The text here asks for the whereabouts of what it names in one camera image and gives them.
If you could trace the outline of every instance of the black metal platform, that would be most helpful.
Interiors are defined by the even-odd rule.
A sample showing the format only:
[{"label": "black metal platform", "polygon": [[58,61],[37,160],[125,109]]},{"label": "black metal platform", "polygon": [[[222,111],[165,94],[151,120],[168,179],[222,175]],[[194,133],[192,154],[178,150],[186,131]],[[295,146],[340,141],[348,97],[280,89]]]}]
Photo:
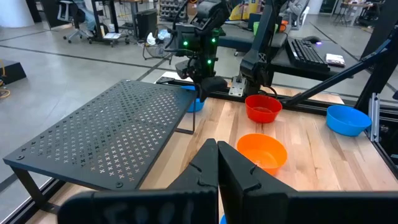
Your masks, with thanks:
[{"label": "black metal platform", "polygon": [[195,98],[195,91],[122,80],[4,162],[31,195],[37,187],[27,170],[97,190],[136,189]]}]

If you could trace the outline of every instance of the blue object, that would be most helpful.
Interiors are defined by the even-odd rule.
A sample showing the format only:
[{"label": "blue object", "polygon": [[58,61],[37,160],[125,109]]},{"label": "blue object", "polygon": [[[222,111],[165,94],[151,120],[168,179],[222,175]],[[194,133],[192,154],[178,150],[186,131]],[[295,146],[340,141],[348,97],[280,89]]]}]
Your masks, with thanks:
[{"label": "blue object", "polygon": [[[186,89],[186,90],[195,90],[194,86],[182,86],[181,88]],[[196,105],[196,108],[195,108],[196,109],[195,112],[198,112],[198,111],[200,111],[203,108],[203,106],[205,105],[205,101],[200,103],[200,99],[197,98],[197,105]],[[189,106],[187,112],[189,112],[189,113],[193,112],[193,103],[191,103],[191,105]]]},{"label": "blue object", "polygon": [[223,217],[221,218],[220,224],[226,224],[225,215],[223,215]]},{"label": "blue object", "polygon": [[326,123],[330,129],[345,136],[358,136],[372,124],[364,113],[349,106],[329,106]]}]

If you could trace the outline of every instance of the red bowl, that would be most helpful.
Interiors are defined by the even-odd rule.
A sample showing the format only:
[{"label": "red bowl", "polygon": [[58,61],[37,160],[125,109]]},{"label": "red bowl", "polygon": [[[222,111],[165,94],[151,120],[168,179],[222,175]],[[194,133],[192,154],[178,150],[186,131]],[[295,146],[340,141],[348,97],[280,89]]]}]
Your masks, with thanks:
[{"label": "red bowl", "polygon": [[282,110],[282,104],[275,98],[265,95],[251,95],[246,98],[246,113],[258,123],[273,122]]}]

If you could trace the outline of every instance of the concrete floor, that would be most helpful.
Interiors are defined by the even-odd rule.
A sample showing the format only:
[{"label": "concrete floor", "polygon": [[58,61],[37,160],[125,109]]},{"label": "concrete floor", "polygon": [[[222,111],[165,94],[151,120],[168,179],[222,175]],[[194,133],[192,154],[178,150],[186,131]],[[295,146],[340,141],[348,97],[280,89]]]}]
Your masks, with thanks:
[{"label": "concrete floor", "polygon": [[[0,100],[0,157],[4,157],[29,139],[68,115],[120,79],[142,79],[154,82],[165,71],[174,70],[175,63],[183,58],[174,57],[172,64],[160,59],[144,60],[138,45],[115,48],[108,45],[88,44],[85,39],[75,39],[68,44],[62,37],[72,29],[49,31],[46,23],[20,29],[0,28],[0,58],[18,61],[27,78],[7,86],[11,96]],[[328,17],[308,16],[305,25],[289,34],[301,38],[316,35],[325,41],[335,41],[351,55],[362,54],[370,34],[358,28],[334,26]],[[233,77],[238,74],[242,55],[233,56],[234,50],[219,48],[216,64],[218,75]],[[368,72],[357,74],[328,89],[355,100],[362,91]],[[315,80],[276,73],[274,84],[307,89],[319,83]],[[390,79],[398,87],[398,74]],[[393,91],[385,88],[383,100],[392,101]],[[0,162],[0,183],[10,181],[12,170]],[[37,185],[49,178],[32,174]],[[28,198],[21,183],[16,180],[0,192],[0,220],[10,214]]]}]

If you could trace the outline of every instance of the keyboard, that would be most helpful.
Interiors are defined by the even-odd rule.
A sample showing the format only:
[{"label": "keyboard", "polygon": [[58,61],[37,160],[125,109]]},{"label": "keyboard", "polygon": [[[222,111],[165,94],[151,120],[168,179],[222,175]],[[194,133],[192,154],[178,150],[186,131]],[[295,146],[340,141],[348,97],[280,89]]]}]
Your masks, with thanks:
[{"label": "keyboard", "polygon": [[309,41],[287,39],[286,51],[290,61],[297,67],[329,72],[325,59],[319,56]]}]

